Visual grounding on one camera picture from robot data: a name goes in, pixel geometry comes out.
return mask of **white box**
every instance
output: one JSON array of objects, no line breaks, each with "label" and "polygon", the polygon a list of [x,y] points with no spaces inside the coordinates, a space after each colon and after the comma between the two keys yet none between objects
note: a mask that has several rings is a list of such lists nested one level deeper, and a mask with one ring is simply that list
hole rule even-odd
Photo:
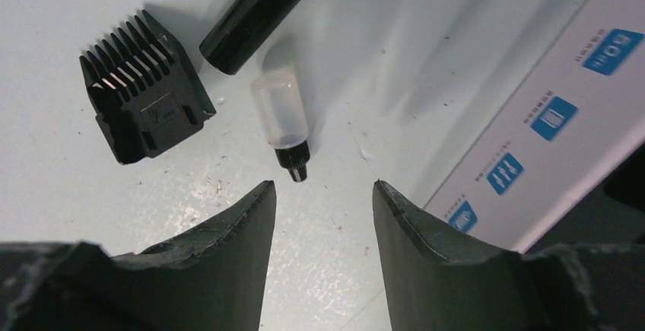
[{"label": "white box", "polygon": [[645,140],[644,3],[588,0],[425,210],[526,252],[638,148]]}]

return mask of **black clipper guard comb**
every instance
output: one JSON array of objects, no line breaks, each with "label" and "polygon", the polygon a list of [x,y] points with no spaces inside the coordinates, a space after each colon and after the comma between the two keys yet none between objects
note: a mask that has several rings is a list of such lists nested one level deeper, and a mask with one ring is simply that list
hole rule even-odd
[{"label": "black clipper guard comb", "polygon": [[81,56],[97,121],[116,159],[154,158],[215,115],[180,42],[146,11]]}]

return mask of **black cylinder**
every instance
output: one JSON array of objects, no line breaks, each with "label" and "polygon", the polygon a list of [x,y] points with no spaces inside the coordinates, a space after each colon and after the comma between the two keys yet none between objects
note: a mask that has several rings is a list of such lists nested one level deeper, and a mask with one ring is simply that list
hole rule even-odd
[{"label": "black cylinder", "polygon": [[236,0],[199,45],[215,68],[235,75],[300,0]]}]

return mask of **translucent plastic bottle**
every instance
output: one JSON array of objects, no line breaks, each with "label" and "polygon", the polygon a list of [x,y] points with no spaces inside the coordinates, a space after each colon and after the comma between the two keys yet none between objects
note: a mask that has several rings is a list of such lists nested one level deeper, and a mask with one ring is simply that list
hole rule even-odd
[{"label": "translucent plastic bottle", "polygon": [[281,68],[251,83],[251,95],[278,163],[299,183],[307,178],[309,126],[294,70]]}]

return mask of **blue square icon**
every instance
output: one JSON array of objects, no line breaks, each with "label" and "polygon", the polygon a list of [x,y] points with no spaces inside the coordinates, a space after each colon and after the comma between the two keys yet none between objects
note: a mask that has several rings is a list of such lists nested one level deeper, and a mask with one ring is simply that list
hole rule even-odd
[{"label": "blue square icon", "polygon": [[531,128],[547,141],[553,138],[573,118],[578,108],[561,97],[554,97],[535,119]]},{"label": "blue square icon", "polygon": [[467,234],[475,223],[477,223],[477,215],[475,214],[475,211],[472,210],[468,201],[465,201],[462,206],[457,209],[457,212],[455,212],[455,214],[453,214],[453,216],[448,220],[448,224],[460,230],[464,234]]},{"label": "blue square icon", "polygon": [[486,178],[493,186],[495,192],[502,196],[510,186],[515,183],[515,180],[522,174],[524,167],[511,155],[506,153],[500,162],[493,167]]},{"label": "blue square icon", "polygon": [[583,63],[584,68],[603,75],[612,75],[643,39],[643,34],[614,29]]}]

